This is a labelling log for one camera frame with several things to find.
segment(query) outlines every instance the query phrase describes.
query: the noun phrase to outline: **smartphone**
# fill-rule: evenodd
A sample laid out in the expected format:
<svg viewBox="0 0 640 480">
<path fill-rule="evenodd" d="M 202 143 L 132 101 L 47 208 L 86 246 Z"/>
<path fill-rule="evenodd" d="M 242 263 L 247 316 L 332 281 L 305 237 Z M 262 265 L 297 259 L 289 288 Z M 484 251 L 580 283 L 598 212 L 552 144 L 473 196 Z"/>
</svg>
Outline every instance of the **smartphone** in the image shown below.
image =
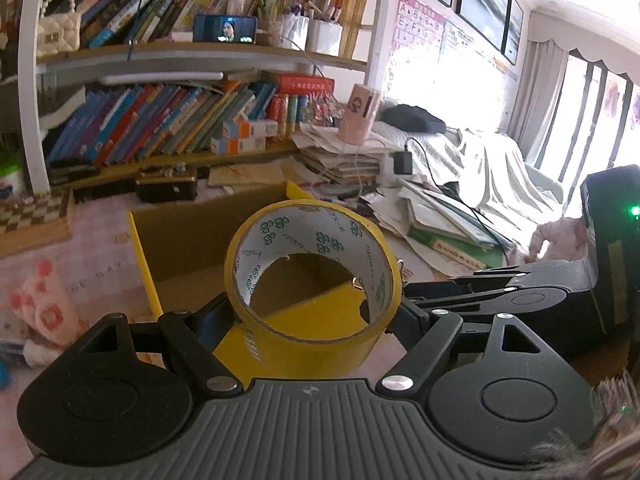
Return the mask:
<svg viewBox="0 0 640 480">
<path fill-rule="evenodd" d="M 196 14 L 193 41 L 213 43 L 255 43 L 258 20 L 253 16 Z"/>
</svg>

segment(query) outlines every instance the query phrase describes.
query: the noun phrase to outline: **pearl handbag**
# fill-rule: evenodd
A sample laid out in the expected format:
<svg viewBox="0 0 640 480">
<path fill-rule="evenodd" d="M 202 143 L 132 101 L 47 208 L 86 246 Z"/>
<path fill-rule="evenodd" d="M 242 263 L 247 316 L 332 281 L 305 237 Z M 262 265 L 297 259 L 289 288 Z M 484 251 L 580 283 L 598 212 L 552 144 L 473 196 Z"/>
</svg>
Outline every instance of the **pearl handbag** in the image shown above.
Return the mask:
<svg viewBox="0 0 640 480">
<path fill-rule="evenodd" d="M 80 48 L 80 20 L 76 0 L 69 0 L 69 12 L 45 16 L 53 0 L 44 0 L 38 21 L 37 56 L 52 56 L 59 52 L 73 52 Z"/>
</svg>

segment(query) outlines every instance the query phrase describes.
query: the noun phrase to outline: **cardboard box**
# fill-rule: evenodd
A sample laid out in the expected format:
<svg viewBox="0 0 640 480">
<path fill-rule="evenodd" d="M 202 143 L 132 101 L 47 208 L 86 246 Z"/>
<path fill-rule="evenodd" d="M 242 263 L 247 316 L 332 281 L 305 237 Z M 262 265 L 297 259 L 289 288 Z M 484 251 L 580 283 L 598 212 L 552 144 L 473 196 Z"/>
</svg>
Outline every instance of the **cardboard box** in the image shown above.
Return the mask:
<svg viewBox="0 0 640 480">
<path fill-rule="evenodd" d="M 223 292 L 226 250 L 235 232 L 263 207 L 295 198 L 310 196 L 287 182 L 203 203 L 131 212 L 134 253 L 154 316 L 196 311 Z M 346 337 L 365 326 L 358 308 L 364 295 L 351 286 L 351 279 L 328 258 L 293 254 L 265 270 L 251 307 L 276 330 L 292 336 Z M 274 376 L 252 357 L 237 326 L 215 355 L 245 385 L 254 377 Z"/>
<path fill-rule="evenodd" d="M 261 152 L 267 147 L 266 137 L 248 139 L 211 139 L 211 151 L 217 155 L 235 155 L 237 153 Z"/>
<path fill-rule="evenodd" d="M 249 137 L 275 137 L 277 121 L 238 121 L 224 123 L 222 134 L 226 139 L 248 139 Z"/>
</svg>

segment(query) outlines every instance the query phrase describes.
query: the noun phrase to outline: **curtain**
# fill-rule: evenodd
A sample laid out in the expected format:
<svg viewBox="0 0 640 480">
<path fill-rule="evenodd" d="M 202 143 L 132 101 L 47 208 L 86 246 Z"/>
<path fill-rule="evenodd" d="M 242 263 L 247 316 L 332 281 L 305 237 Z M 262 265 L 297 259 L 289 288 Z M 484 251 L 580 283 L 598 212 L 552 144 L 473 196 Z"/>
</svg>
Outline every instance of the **curtain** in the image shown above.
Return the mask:
<svg viewBox="0 0 640 480">
<path fill-rule="evenodd" d="M 518 143 L 527 162 L 535 160 L 542 145 L 568 59 L 569 52 L 554 40 L 527 42 L 520 85 L 507 126 L 507 135 Z"/>
</svg>

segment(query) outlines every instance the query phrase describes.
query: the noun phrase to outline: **pen holder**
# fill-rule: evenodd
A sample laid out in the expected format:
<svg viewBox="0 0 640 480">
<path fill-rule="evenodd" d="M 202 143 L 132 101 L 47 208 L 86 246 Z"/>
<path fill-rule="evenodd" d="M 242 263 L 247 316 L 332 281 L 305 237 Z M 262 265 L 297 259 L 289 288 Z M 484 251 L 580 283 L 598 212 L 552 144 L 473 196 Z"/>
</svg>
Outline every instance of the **pen holder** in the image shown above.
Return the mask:
<svg viewBox="0 0 640 480">
<path fill-rule="evenodd" d="M 363 144 L 369 137 L 381 99 L 379 91 L 364 85 L 353 85 L 338 128 L 338 139 L 357 146 Z"/>
<path fill-rule="evenodd" d="M 311 20 L 309 34 L 306 38 L 306 50 L 318 54 L 339 56 L 340 38 L 342 38 L 342 26 L 338 23 Z"/>
<path fill-rule="evenodd" d="M 306 34 L 309 29 L 309 18 L 295 14 L 281 14 L 269 22 L 271 46 L 304 50 Z"/>
</svg>

